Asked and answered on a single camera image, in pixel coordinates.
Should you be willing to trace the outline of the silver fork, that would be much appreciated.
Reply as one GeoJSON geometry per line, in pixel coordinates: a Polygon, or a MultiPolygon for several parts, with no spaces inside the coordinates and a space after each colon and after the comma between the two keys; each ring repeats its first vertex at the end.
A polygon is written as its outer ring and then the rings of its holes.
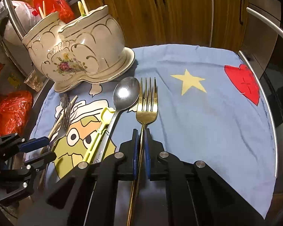
{"type": "Polygon", "coordinates": [[[64,93],[61,97],[61,106],[62,109],[57,116],[57,120],[50,131],[48,138],[50,143],[47,149],[43,148],[41,154],[53,151],[55,148],[55,143],[64,137],[68,131],[70,125],[70,113],[72,108],[72,102],[69,100],[69,96],[64,93]]]}

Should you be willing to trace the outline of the yellow green plastic spoon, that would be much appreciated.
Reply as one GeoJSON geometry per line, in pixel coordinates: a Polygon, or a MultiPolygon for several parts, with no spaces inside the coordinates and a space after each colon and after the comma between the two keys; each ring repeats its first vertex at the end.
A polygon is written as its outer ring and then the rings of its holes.
{"type": "Polygon", "coordinates": [[[87,163],[98,163],[104,158],[105,152],[107,150],[107,145],[105,144],[103,148],[100,148],[102,144],[102,139],[107,131],[108,125],[111,123],[112,117],[115,110],[111,107],[104,107],[100,113],[101,125],[95,133],[95,138],[91,142],[90,148],[87,149],[83,162],[87,163]]]}

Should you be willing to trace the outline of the large steel spoon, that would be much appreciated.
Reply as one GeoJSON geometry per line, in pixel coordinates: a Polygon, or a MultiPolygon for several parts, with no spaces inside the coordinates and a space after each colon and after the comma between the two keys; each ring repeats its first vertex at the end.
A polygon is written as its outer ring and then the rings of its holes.
{"type": "Polygon", "coordinates": [[[126,77],[122,79],[114,89],[113,103],[115,106],[115,112],[112,116],[112,120],[104,133],[101,143],[93,159],[93,164],[99,163],[103,160],[105,152],[107,150],[106,145],[110,139],[110,134],[113,131],[114,124],[118,118],[118,115],[133,106],[139,97],[139,81],[132,77],[126,77]]]}

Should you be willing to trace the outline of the gold fork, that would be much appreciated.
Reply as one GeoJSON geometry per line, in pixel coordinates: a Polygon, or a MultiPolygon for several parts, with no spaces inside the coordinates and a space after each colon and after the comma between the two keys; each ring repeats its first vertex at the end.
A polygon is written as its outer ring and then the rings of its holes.
{"type": "Polygon", "coordinates": [[[149,78],[149,84],[147,78],[145,78],[144,82],[141,79],[136,112],[136,120],[141,124],[141,134],[139,138],[139,153],[137,160],[136,179],[132,182],[131,186],[129,210],[126,225],[133,225],[134,208],[138,197],[142,160],[145,151],[145,128],[148,124],[153,123],[157,119],[157,115],[158,94],[156,78],[154,78],[153,84],[151,78],[149,78]]]}

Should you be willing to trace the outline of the red bag lower left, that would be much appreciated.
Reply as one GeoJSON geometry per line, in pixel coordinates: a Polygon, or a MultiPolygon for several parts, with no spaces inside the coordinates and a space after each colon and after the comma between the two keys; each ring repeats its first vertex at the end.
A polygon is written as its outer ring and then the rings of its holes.
{"type": "Polygon", "coordinates": [[[20,90],[0,97],[0,137],[24,133],[33,104],[29,91],[20,90]]]}

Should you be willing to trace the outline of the blue cartoon cloth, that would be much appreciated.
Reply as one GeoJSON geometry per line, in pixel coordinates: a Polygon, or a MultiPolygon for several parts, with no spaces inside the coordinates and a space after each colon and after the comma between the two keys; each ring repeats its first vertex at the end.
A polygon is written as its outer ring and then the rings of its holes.
{"type": "MultiPolygon", "coordinates": [[[[153,139],[182,161],[206,162],[265,219],[276,182],[274,124],[249,67],[236,53],[217,48],[168,44],[133,50],[135,63],[123,77],[157,82],[157,120],[148,125],[153,139]]],[[[37,188],[40,196],[82,161],[100,127],[100,112],[115,106],[112,94],[120,80],[83,82],[68,92],[78,98],[57,159],[37,188]]],[[[31,138],[47,136],[60,110],[60,96],[52,87],[31,138]]],[[[146,213],[166,209],[164,183],[141,182],[136,225],[143,224],[146,213]]]]}

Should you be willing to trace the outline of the cream ceramic utensil holder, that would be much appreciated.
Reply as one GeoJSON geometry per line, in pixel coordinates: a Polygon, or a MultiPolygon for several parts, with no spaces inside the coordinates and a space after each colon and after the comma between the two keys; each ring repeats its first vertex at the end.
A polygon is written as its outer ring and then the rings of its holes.
{"type": "Polygon", "coordinates": [[[123,31],[104,5],[67,24],[58,12],[40,20],[22,40],[30,58],[54,90],[67,92],[81,82],[101,84],[124,74],[134,63],[123,31]]]}

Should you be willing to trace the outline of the chopstick in holder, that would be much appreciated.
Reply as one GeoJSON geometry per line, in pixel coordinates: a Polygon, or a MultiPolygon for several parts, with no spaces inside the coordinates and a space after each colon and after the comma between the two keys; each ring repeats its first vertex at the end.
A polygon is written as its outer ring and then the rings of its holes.
{"type": "Polygon", "coordinates": [[[40,12],[42,19],[44,19],[46,17],[45,1],[42,1],[42,6],[39,7],[39,12],[40,12]]]}

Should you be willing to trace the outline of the red plastic bag hanging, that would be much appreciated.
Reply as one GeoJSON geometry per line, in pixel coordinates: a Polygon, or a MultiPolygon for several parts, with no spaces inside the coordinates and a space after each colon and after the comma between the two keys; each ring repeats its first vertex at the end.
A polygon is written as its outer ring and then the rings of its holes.
{"type": "Polygon", "coordinates": [[[34,3],[34,8],[38,13],[39,7],[42,6],[42,1],[45,1],[46,15],[54,12],[58,12],[59,19],[65,23],[69,23],[75,19],[75,15],[68,5],[66,0],[32,0],[34,3]]]}

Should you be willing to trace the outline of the wooden lower cabinet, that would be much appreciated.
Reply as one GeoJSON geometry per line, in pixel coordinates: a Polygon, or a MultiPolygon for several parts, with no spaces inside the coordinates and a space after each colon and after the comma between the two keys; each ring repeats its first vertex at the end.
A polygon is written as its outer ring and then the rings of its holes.
{"type": "Polygon", "coordinates": [[[85,0],[106,5],[130,48],[190,44],[237,52],[245,34],[248,0],[85,0]]]}

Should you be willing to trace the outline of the chrome cart rail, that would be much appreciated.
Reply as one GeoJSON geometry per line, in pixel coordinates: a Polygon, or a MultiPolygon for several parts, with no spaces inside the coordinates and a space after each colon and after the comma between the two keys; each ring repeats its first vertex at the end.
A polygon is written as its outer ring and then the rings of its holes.
{"type": "Polygon", "coordinates": [[[283,180],[283,24],[270,13],[246,7],[247,24],[241,52],[259,80],[272,117],[276,168],[283,180]]]}

